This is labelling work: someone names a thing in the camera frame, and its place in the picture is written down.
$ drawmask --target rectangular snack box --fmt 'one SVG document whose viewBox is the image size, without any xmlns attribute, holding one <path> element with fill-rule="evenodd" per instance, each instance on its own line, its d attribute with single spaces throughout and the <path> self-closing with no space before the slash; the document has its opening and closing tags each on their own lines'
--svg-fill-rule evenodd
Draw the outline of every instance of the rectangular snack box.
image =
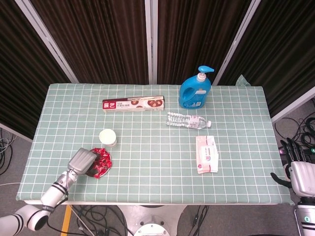
<svg viewBox="0 0 315 236">
<path fill-rule="evenodd" d="M 104 112 L 141 112 L 141 111 L 163 111 L 163 96 L 128 97 L 104 99 Z"/>
</svg>

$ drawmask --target plastic bottle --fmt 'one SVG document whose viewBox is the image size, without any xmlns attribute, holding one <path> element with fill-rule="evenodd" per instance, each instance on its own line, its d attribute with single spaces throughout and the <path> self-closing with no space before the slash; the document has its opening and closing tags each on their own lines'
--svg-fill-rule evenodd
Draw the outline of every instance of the plastic bottle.
<svg viewBox="0 0 315 236">
<path fill-rule="evenodd" d="M 179 113 L 167 113 L 166 124 L 174 126 L 184 126 L 187 128 L 202 129 L 211 126 L 211 121 L 203 117 L 182 115 Z"/>
<path fill-rule="evenodd" d="M 202 65 L 198 68 L 200 73 L 186 79 L 179 89 L 179 105 L 186 109 L 201 108 L 211 88 L 211 82 L 206 77 L 207 72 L 214 72 L 214 69 Z"/>
</svg>

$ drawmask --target red candy wrapper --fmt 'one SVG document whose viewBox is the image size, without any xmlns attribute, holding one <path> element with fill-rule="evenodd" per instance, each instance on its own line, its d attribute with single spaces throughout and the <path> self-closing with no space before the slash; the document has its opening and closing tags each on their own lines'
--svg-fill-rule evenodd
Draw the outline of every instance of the red candy wrapper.
<svg viewBox="0 0 315 236">
<path fill-rule="evenodd" d="M 85 173 L 94 178 L 101 178 L 112 167 L 112 158 L 104 148 L 94 148 L 91 152 L 97 155 L 94 163 Z"/>
</svg>

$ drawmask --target dark curtain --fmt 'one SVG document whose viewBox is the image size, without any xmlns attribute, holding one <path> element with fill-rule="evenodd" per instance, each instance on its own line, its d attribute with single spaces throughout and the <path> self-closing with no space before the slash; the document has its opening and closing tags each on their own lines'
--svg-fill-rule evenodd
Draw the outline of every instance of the dark curtain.
<svg viewBox="0 0 315 236">
<path fill-rule="evenodd" d="M 81 83 L 147 84 L 143 0 L 31 0 Z"/>
<path fill-rule="evenodd" d="M 198 66 L 213 81 L 250 5 L 249 0 L 159 0 L 157 83 L 181 84 Z"/>
<path fill-rule="evenodd" d="M 0 123 L 32 139 L 49 85 L 69 80 L 15 1 L 0 13 Z"/>
<path fill-rule="evenodd" d="M 263 0 L 219 85 L 243 74 L 263 86 L 273 117 L 315 86 L 313 0 Z"/>
</svg>

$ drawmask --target small white packet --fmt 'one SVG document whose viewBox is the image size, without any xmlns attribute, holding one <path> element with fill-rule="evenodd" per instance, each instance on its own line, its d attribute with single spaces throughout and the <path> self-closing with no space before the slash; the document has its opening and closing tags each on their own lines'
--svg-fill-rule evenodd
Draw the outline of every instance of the small white packet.
<svg viewBox="0 0 315 236">
<path fill-rule="evenodd" d="M 219 154 L 214 136 L 196 136 L 196 161 L 198 174 L 218 172 Z"/>
</svg>

